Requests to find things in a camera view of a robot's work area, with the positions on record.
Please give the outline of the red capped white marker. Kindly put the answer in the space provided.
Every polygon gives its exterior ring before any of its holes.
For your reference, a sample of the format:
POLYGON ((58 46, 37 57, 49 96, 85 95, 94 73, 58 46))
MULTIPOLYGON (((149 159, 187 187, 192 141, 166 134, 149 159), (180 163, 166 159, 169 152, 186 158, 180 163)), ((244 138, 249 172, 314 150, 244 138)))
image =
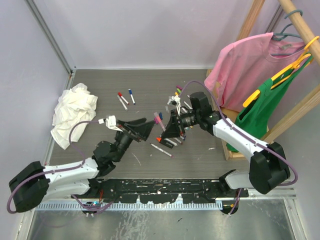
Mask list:
POLYGON ((118 92, 117 94, 118 94, 118 96, 119 96, 127 105, 130 104, 130 103, 125 99, 125 97, 122 95, 121 92, 118 92))

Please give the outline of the orange capped black highlighter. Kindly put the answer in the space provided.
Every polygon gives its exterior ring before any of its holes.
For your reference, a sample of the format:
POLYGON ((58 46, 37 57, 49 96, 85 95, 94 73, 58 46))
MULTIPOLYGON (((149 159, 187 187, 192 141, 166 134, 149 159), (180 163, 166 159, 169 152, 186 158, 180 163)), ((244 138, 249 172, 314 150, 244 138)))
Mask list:
POLYGON ((170 149, 172 149, 172 148, 174 147, 174 144, 173 144, 173 143, 171 143, 169 140, 164 139, 164 138, 162 138, 162 137, 157 137, 156 140, 157 140, 160 144, 162 144, 162 145, 164 145, 164 146, 166 146, 166 147, 168 147, 168 148, 170 148, 170 149))

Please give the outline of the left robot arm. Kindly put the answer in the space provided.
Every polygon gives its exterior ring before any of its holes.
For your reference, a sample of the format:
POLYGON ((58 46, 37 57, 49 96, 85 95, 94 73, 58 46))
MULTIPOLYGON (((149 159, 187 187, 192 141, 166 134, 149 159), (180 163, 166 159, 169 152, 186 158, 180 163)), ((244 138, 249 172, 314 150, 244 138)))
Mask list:
POLYGON ((153 120, 140 118, 117 120, 114 115, 95 120, 116 132, 114 142, 101 141, 91 157, 62 165, 42 165, 31 162, 9 182, 11 194, 6 210, 10 214, 24 213, 43 201, 71 195, 95 198, 100 193, 97 178, 112 172, 133 141, 146 141, 155 125, 153 120))

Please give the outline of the pink barcode labelled pen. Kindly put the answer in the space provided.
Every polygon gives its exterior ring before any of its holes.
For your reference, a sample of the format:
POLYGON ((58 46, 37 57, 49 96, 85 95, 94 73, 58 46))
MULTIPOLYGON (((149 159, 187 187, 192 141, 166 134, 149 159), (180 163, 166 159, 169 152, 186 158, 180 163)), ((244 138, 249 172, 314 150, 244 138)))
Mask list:
POLYGON ((160 118, 160 115, 157 112, 154 113, 154 118, 156 119, 157 123, 161 126, 162 130, 165 131, 166 127, 163 124, 163 122, 162 122, 162 120, 160 118))

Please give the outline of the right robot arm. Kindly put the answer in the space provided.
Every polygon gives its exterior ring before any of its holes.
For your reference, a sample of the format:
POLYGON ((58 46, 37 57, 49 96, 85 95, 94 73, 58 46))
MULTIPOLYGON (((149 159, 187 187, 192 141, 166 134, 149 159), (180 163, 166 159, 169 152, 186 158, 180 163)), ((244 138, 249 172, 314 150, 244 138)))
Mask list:
POLYGON ((213 110, 204 92, 192 93, 189 99, 192 108, 181 112, 180 97, 169 97, 168 105, 175 108, 170 111, 161 137, 182 137, 187 127, 199 125, 202 130, 236 148, 248 161, 249 170, 234 169, 219 177, 219 191, 223 196, 231 197, 240 188, 254 188, 265 195, 290 178, 290 169, 280 144, 268 144, 234 125, 226 115, 213 110))

